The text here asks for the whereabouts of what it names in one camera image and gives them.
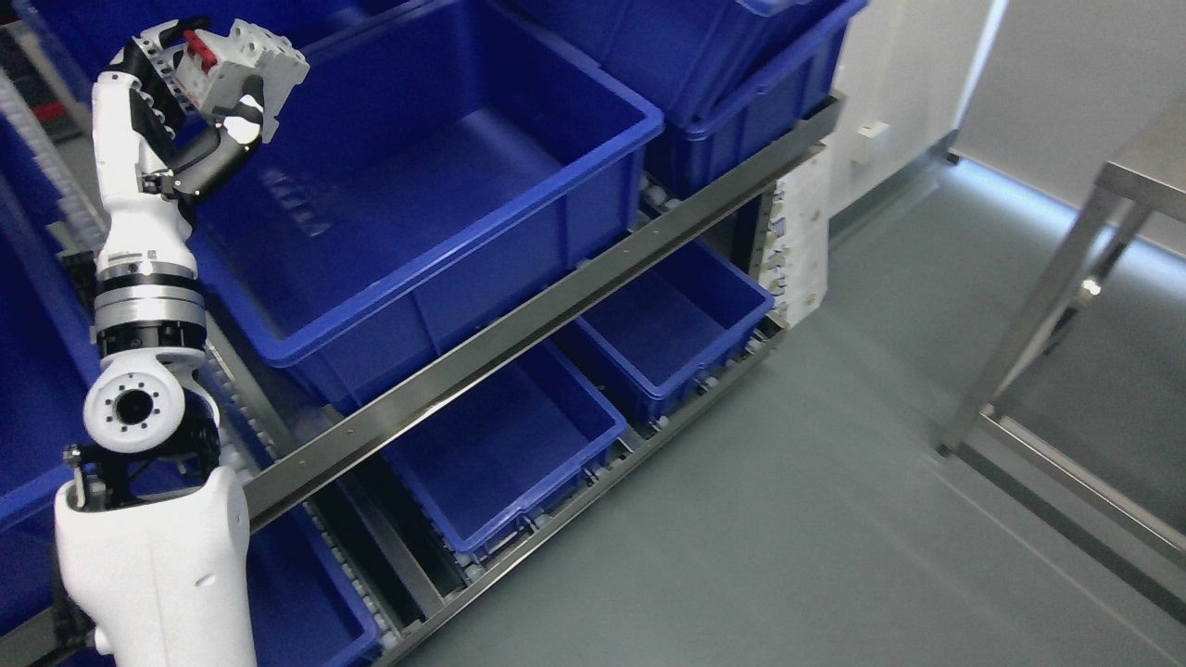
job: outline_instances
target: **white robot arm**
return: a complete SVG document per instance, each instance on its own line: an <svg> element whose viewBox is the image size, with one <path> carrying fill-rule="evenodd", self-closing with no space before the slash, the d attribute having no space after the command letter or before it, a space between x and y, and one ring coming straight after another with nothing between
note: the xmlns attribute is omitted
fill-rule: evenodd
<svg viewBox="0 0 1186 667"><path fill-rule="evenodd" d="M205 305L185 246L195 209L275 131L308 64L287 39L235 21L168 21L130 39L93 89L95 165L111 220L95 258L103 371L55 498L60 579L120 667L254 667L244 563L248 513L219 466L218 407L196 381ZM196 110L209 127L184 148ZM167 458L198 487L140 497L136 472Z"/></svg>

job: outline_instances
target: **epoxy floor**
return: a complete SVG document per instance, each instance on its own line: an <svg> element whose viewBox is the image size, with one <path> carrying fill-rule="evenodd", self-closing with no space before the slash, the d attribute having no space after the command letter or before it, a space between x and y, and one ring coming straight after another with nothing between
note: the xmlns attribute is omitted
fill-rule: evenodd
<svg viewBox="0 0 1186 667"><path fill-rule="evenodd" d="M904 186L763 367L406 663L1186 662L1186 628L932 451L1070 217L969 163Z"/></svg>

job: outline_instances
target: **blue storage bin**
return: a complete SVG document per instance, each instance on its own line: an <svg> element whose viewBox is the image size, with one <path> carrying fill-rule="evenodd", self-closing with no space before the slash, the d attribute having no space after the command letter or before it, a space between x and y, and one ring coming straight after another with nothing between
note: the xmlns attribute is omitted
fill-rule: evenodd
<svg viewBox="0 0 1186 667"><path fill-rule="evenodd" d="M789 132L828 96L844 30L867 0L844 0L690 126L669 123L646 171L688 197Z"/></svg>
<svg viewBox="0 0 1186 667"><path fill-rule="evenodd" d="M702 241L676 250L556 333L629 417L670 413L745 349L774 298Z"/></svg>
<svg viewBox="0 0 1186 667"><path fill-rule="evenodd" d="M383 457L459 553L485 558L606 464L626 421L550 343L397 438Z"/></svg>
<svg viewBox="0 0 1186 667"><path fill-rule="evenodd" d="M514 1L688 125L842 0Z"/></svg>
<svg viewBox="0 0 1186 667"><path fill-rule="evenodd" d="M40 225L56 191L0 119L0 531L70 479L62 452L87 437L82 404L98 376L90 324ZM37 197L23 205L8 182Z"/></svg>
<svg viewBox="0 0 1186 667"><path fill-rule="evenodd" d="M306 55L283 129L192 247L261 356L339 411L632 220L658 110L504 11L408 2Z"/></svg>

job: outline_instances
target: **robot forearm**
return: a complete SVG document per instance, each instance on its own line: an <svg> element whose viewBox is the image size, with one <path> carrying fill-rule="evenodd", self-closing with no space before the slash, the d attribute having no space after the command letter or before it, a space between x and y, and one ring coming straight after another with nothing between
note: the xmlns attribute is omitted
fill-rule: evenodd
<svg viewBox="0 0 1186 667"><path fill-rule="evenodd" d="M308 65L250 24L235 21L229 38L206 25L145 31L93 89L111 222L95 258L103 373L83 407L95 444L66 450L75 482L55 501L56 542L66 592L120 667L255 665L247 503L235 471L218 465L218 407L193 376L205 362L205 303L185 241L196 205L270 138ZM178 150L185 108L210 127ZM138 496L128 468L157 458L196 460L200 487Z"/></svg>

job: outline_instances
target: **metal shelf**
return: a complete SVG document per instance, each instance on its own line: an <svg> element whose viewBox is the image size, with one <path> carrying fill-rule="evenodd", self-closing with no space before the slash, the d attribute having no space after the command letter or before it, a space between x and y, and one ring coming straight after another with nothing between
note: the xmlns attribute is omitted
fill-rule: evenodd
<svg viewBox="0 0 1186 667"><path fill-rule="evenodd" d="M606 296L767 191L774 180L818 152L818 141L835 128L843 103L843 95L834 93L815 114L799 121L791 132L686 199L678 208L593 258L307 444L299 445L291 436L248 367L212 323L211 355L236 387L237 398L255 419L261 436L270 440L275 451L287 452L246 487L251 531L259 531L306 501ZM757 235L753 239L755 243L760 241ZM767 320L764 329L766 335L753 342L744 360L721 373L715 388L690 400L670 417L663 428L645 434L632 432L625 438L624 457L607 472L591 478L591 484L554 514L550 522L505 547L487 564L480 577L459 591L436 597L429 591L431 583L425 579L423 570L414 558L409 558L398 535L384 531L382 526L374 531L393 571L410 584L417 599L428 602L423 609L425 620L404 628L396 647L384 653L375 665L391 665L407 655L703 413L777 343L777 326ZM0 637L0 667L47 665L64 659L63 653L69 655L69 652L56 646L53 616L46 610Z"/></svg>

